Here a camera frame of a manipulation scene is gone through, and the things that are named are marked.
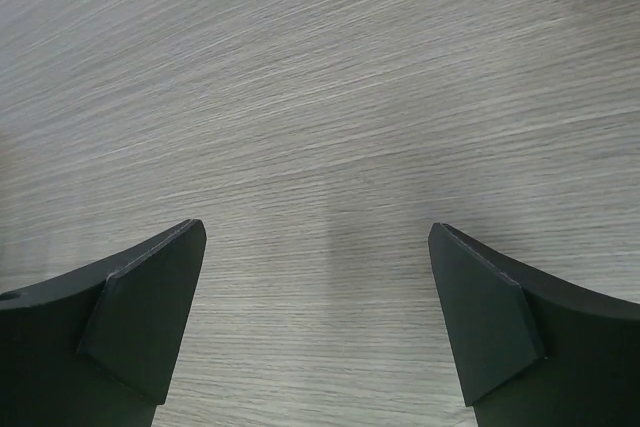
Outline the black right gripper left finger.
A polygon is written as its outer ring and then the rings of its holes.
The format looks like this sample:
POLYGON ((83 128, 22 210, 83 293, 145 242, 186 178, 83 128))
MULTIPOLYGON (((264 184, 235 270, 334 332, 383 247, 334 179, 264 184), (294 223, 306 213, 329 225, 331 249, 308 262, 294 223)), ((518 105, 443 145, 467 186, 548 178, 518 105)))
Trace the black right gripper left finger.
POLYGON ((199 219, 1 295, 4 426, 149 426, 206 247, 199 219))

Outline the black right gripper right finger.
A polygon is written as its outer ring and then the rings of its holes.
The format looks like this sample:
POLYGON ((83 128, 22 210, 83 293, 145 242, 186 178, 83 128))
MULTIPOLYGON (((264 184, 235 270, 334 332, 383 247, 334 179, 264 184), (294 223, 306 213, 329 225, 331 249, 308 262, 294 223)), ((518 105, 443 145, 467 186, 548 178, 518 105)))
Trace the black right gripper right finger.
POLYGON ((433 224, 432 272, 480 426, 636 426, 639 306, 433 224))

